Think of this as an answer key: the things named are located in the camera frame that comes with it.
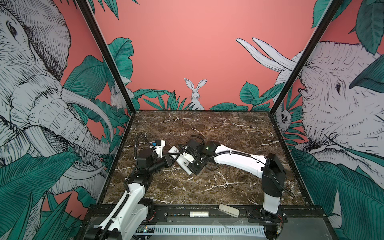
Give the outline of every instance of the black cable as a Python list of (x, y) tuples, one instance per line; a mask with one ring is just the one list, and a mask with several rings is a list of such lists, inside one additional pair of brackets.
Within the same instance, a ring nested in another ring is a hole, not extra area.
[(200, 162), (201, 163), (205, 163), (205, 162), (207, 162), (207, 161), (209, 161), (209, 160), (211, 160), (211, 159), (213, 159), (213, 158), (215, 158), (215, 157), (217, 157), (217, 156), (220, 156), (220, 155), (223, 155), (223, 154), (228, 154), (228, 153), (230, 153), (230, 154), (236, 154), (236, 155), (241, 155), (241, 156), (244, 156), (244, 157), (252, 157), (250, 154), (248, 154), (248, 153), (245, 153), (245, 152), (238, 152), (238, 151), (233, 151), (233, 150), (227, 150), (227, 151), (223, 151), (223, 152), (219, 152), (219, 153), (216, 153), (215, 155), (212, 155), (212, 156), (210, 156), (210, 157), (207, 157), (207, 158), (205, 158), (205, 159), (203, 159), (203, 160), (201, 160)]
[(205, 142), (204, 142), (204, 139), (198, 135), (191, 135), (190, 137), (197, 137), (198, 139), (201, 140), (201, 142), (203, 143), (203, 145), (205, 145)]
[[(119, 214), (119, 212), (121, 211), (121, 209), (124, 207), (124, 204), (127, 202), (129, 198), (129, 193), (127, 192), (127, 195), (125, 195), (125, 198), (124, 200), (121, 202), (120, 206), (118, 207), (118, 209), (115, 211), (115, 213), (112, 215), (112, 218), (116, 218), (117, 215)], [(101, 232), (101, 235), (99, 237), (99, 240), (104, 240), (105, 239), (105, 235), (107, 234), (107, 231), (108, 231), (108, 228), (111, 226), (111, 224), (113, 223), (113, 220), (110, 219), (107, 223), (107, 225), (105, 225), (105, 228), (104, 230)]]

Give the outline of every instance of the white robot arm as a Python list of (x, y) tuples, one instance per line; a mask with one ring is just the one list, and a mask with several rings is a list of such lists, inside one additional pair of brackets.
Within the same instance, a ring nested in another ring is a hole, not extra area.
[(125, 182), (127, 191), (99, 228), (91, 228), (88, 231), (85, 240), (131, 239), (139, 225), (150, 221), (155, 214), (153, 201), (143, 198), (152, 182), (152, 174), (164, 167), (170, 167), (175, 161), (188, 174), (192, 172), (199, 174), (209, 161), (234, 166), (252, 173), (262, 179), (263, 214), (266, 218), (277, 217), (285, 170), (274, 154), (268, 156), (248, 154), (218, 142), (208, 141), (199, 144), (189, 139), (186, 145), (179, 145), (182, 153), (173, 146), (167, 154), (163, 155), (162, 148), (165, 142), (156, 141), (153, 145), (153, 150), (144, 149), (139, 153), (135, 168), (137, 172), (132, 172)]

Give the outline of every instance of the tropical leaf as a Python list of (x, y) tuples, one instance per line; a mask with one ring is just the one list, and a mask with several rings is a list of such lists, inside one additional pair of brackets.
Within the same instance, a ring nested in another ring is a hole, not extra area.
[(269, 111), (270, 103), (254, 106), (251, 111)]
[(298, 144), (297, 142), (295, 142), (293, 140), (289, 140), (289, 139), (284, 139), (284, 141), (286, 144), (290, 144), (290, 145), (294, 145), (294, 146), (296, 146)]
[(187, 98), (184, 98), (184, 100), (180, 103), (178, 110), (182, 110), (184, 107), (184, 103), (187, 100)]
[(334, 207), (336, 192), (343, 212), (343, 234), (351, 240), (384, 239), (384, 190), (369, 178), (342, 164), (318, 162), (309, 153), (291, 151), (314, 204), (327, 215)]
[(104, 5), (103, 5), (103, 0), (97, 0), (99, 2), (99, 4), (101, 5), (101, 7), (103, 8), (104, 12), (105, 12), (105, 8), (104, 8)]
[(243, 103), (251, 104), (251, 101), (259, 97), (259, 88), (246, 82), (240, 90), (240, 99)]
[(356, 150), (353, 150), (353, 149), (349, 149), (349, 148), (343, 147), (342, 145), (336, 143), (335, 141), (333, 141), (329, 137), (327, 137), (327, 138), (331, 142), (333, 142), (334, 144), (338, 145), (339, 147), (342, 147), (345, 151), (353, 153), (353, 154), (355, 154), (355, 155), (357, 155), (359, 157), (363, 157), (365, 159), (368, 159), (368, 160), (370, 160), (372, 162), (375, 162), (375, 163), (379, 164), (380, 166), (384, 167), (384, 157), (381, 157), (379, 155), (375, 155), (375, 154), (372, 154), (372, 153), (365, 153), (365, 152), (360, 152), (360, 151), (356, 151)]
[[(102, 102), (99, 99), (91, 100), (94, 104), (96, 104), (105, 114), (108, 116), (112, 127), (124, 127), (124, 123), (127, 123), (129, 121), (129, 117), (125, 115), (125, 113), (119, 112), (117, 107), (112, 107), (106, 102)], [(104, 119), (102, 119), (97, 113), (94, 111), (80, 106), (80, 108), (83, 110), (85, 114), (89, 117), (89, 119), (92, 119), (95, 122), (101, 122), (103, 126), (106, 125)]]
[(96, 203), (96, 200), (84, 188), (78, 187), (75, 191), (78, 193), (77, 200), (83, 204), (83, 207), (89, 207), (91, 204)]
[(256, 106), (256, 105), (259, 105), (260, 103), (265, 103), (266, 101), (268, 101), (267, 98), (268, 98), (268, 96), (254, 98), (254, 99), (252, 99), (251, 104), (253, 106)]
[(301, 94), (298, 94), (293, 100), (292, 102), (289, 104), (289, 106), (287, 107), (287, 109), (291, 109), (296, 103), (297, 101), (301, 98)]
[(29, 194), (26, 205), (16, 221), (16, 224), (12, 228), (12, 231), (9, 233), (7, 240), (23, 240), (26, 226), (28, 224), (29, 215), (32, 209), (32, 193)]
[(356, 19), (356, 35), (365, 49), (376, 54), (384, 35), (384, 3), (363, 0)]
[(157, 96), (158, 96), (159, 104), (160, 104), (161, 108), (165, 109), (166, 105), (164, 104), (164, 100), (163, 100), (162, 96), (159, 93), (157, 93)]
[(113, 12), (113, 14), (117, 17), (117, 19), (119, 19), (119, 11), (118, 11), (118, 5), (116, 3), (116, 0), (104, 0), (104, 2)]
[[(133, 72), (132, 60), (129, 58), (133, 55), (131, 40), (129, 38), (116, 38), (111, 44), (108, 45), (108, 48), (120, 75), (130, 79)], [(108, 65), (106, 64), (106, 61), (103, 61), (103, 63), (106, 70), (109, 89), (111, 89), (112, 86), (115, 85), (115, 80), (108, 68)]]
[(145, 95), (149, 98), (156, 98), (157, 93), (159, 93), (160, 95), (164, 95), (164, 94), (171, 95), (172, 94), (171, 92), (169, 92), (167, 90), (155, 90), (155, 89), (145, 89), (145, 88), (141, 88), (141, 89), (133, 92), (134, 98), (141, 98), (143, 95)]
[(362, 71), (349, 85), (349, 88), (360, 86), (384, 93), (384, 55), (381, 55)]
[(305, 136), (305, 134), (297, 129), (294, 129), (294, 128), (288, 128), (287, 132), (290, 132), (290, 133), (298, 133), (298, 134), (301, 134), (303, 136)]
[(368, 175), (366, 172), (364, 172), (359, 166), (356, 168), (355, 170), (356, 172), (360, 173), (361, 175), (364, 175), (366, 176), (367, 178), (369, 178), (370, 180), (374, 181), (370, 175)]
[(237, 105), (234, 103), (219, 103), (213, 107), (210, 108), (210, 110), (213, 111), (227, 111), (230, 108), (236, 107)]
[(88, 55), (80, 66), (74, 68), (63, 87), (86, 99), (94, 99), (106, 84), (103, 63)]
[(235, 106), (228, 109), (228, 111), (248, 111), (247, 106)]
[(88, 2), (89, 2), (89, 5), (92, 8), (93, 14), (95, 14), (95, 5), (93, 4), (93, 0), (88, 0)]
[(287, 138), (287, 139), (301, 139), (301, 140), (304, 140), (302, 137), (300, 137), (299, 135), (296, 135), (296, 134), (286, 134), (286, 133), (282, 133), (282, 135)]
[[(17, 161), (0, 168), (0, 236), (14, 226), (22, 214), (30, 192), (32, 205), (36, 205), (42, 195), (51, 188), (72, 165), (81, 158), (71, 152), (62, 152), (50, 157), (24, 155)], [(23, 191), (26, 184), (28, 191)]]
[(329, 0), (317, 0), (313, 8), (313, 24), (312, 27), (316, 27), (321, 17), (323, 16), (324, 11), (327, 9)]
[(273, 86), (272, 88), (270, 88), (269, 90), (267, 90), (260, 97), (266, 97), (266, 100), (269, 100), (269, 99), (275, 97), (277, 94), (279, 94), (281, 92), (281, 90), (283, 89), (283, 87), (284, 87), (284, 83), (279, 83), (279, 84)]
[(176, 95), (175, 95), (175, 91), (172, 92), (172, 94), (169, 96), (168, 98), (168, 101), (167, 101), (167, 108), (166, 109), (171, 109), (172, 110), (172, 106), (174, 105), (174, 101), (175, 101), (175, 98), (176, 98)]
[(293, 87), (291, 87), (288, 91), (288, 96), (287, 96), (287, 106), (286, 106), (286, 109), (289, 109), (289, 103), (291, 102), (291, 96), (292, 96), (292, 90), (293, 90)]
[(339, 9), (337, 9), (337, 12), (335, 13), (335, 16), (333, 16), (332, 21), (335, 20), (351, 3), (352, 0), (343, 0), (342, 4), (340, 5)]
[(151, 105), (152, 107), (156, 108), (157, 110), (165, 110), (164, 108), (161, 108), (159, 105), (147, 100), (147, 99), (143, 99), (144, 102), (148, 103), (149, 105)]
[(195, 105), (193, 104), (192, 105), (192, 103), (189, 103), (187, 106), (185, 106), (185, 108), (183, 108), (183, 110), (190, 110), (191, 108), (193, 108)]
[(33, 240), (51, 240), (52, 236), (56, 233), (56, 230), (61, 225), (61, 218), (67, 207), (67, 203), (71, 195), (69, 195), (58, 207), (52, 211), (49, 217), (41, 225)]
[(296, 122), (296, 121), (299, 121), (299, 120), (302, 120), (302, 119), (303, 119), (303, 116), (301, 116), (301, 115), (291, 116), (291, 122)]

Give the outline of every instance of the wall mural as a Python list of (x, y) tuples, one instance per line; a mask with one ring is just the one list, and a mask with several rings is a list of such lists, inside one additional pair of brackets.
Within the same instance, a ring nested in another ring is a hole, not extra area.
[(71, 35), (53, 1), (0, 1), (0, 36), (0, 239), (73, 238), (84, 216), (66, 211), (70, 195), (57, 199), (75, 191), (82, 207), (96, 203), (129, 120), (126, 104), (98, 98), (115, 82), (91, 55), (60, 84)]
[(384, 239), (384, 3), (347, 0), (334, 19), (351, 2), (360, 43), (319, 42), (275, 118), (339, 239)]

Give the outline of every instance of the brown marble surface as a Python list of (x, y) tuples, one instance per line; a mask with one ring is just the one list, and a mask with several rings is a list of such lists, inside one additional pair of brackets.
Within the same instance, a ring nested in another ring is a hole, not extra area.
[[(304, 205), (283, 149), (267, 113), (251, 112), (137, 112), (128, 138), (112, 175), (103, 203), (116, 204), (125, 189), (124, 179), (134, 166), (133, 145), (136, 134), (144, 132), (149, 141), (165, 140), (165, 151), (173, 145), (185, 144), (190, 135), (220, 142), (230, 148), (257, 155), (276, 154), (286, 169), (285, 187), (295, 198), (283, 194), (282, 205)], [(140, 140), (138, 152), (144, 147)], [(261, 179), (241, 169), (219, 165), (206, 167), (199, 175), (188, 175), (176, 162), (154, 174), (145, 197), (155, 204), (262, 204)]]

